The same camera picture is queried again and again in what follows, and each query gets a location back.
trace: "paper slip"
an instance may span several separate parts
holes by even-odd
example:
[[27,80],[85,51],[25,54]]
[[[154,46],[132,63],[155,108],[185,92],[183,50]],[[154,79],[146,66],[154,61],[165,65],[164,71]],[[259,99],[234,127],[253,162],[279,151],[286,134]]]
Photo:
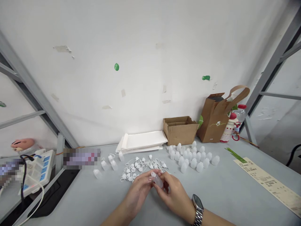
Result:
[[244,160],[246,163],[242,163],[238,159],[234,160],[234,162],[301,218],[301,197],[254,164],[249,158],[244,158]]

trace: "forearm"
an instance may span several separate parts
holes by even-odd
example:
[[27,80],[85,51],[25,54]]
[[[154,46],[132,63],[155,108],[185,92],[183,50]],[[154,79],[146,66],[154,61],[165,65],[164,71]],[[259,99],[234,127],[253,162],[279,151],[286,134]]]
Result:
[[128,226],[131,220],[122,202],[100,226]]
[[220,216],[204,209],[202,226],[235,226]]

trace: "bottle cap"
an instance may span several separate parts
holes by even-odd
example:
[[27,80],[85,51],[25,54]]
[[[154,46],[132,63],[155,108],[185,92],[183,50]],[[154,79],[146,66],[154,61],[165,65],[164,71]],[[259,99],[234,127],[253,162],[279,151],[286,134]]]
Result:
[[238,105],[237,107],[240,108],[240,109],[246,109],[247,105]]
[[232,120],[236,119],[236,114],[232,112],[231,115],[230,115],[230,119],[232,119]]

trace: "metal shelf frame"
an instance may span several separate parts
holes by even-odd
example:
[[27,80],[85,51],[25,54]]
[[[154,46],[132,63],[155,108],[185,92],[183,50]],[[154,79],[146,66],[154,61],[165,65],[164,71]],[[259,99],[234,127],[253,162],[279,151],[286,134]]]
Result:
[[[9,77],[35,110],[33,113],[0,123],[0,129],[39,116],[58,137],[57,151],[63,152],[65,147],[77,148],[79,146],[1,31],[0,72]],[[62,155],[58,156],[57,172],[63,165]]]
[[254,133],[251,128],[250,117],[252,113],[258,106],[263,96],[272,96],[278,98],[286,98],[293,100],[301,100],[301,96],[294,96],[288,94],[278,94],[267,92],[269,86],[272,84],[274,78],[279,72],[281,66],[290,56],[295,54],[301,49],[301,42],[298,43],[298,40],[301,37],[301,7],[297,11],[295,17],[287,28],[285,34],[283,35],[279,45],[277,46],[273,56],[268,62],[266,68],[264,69],[260,79],[258,80],[257,85],[255,86],[253,92],[251,93],[246,105],[247,105],[247,117],[241,126],[242,130],[246,126],[247,134],[249,140],[256,144]]

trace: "cardboard box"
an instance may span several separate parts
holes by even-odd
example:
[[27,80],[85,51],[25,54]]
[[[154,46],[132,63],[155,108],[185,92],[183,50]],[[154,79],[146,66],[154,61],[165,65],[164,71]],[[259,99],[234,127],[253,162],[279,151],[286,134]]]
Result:
[[198,123],[192,121],[189,116],[163,119],[163,131],[168,140],[167,145],[192,144],[198,126]]
[[[244,88],[244,90],[233,101],[227,101],[234,91],[241,88]],[[202,110],[203,124],[197,131],[197,135],[203,143],[217,143],[220,141],[229,121],[228,113],[249,92],[248,87],[238,85],[230,90],[229,96],[225,99],[222,98],[224,93],[211,94],[207,97]]]

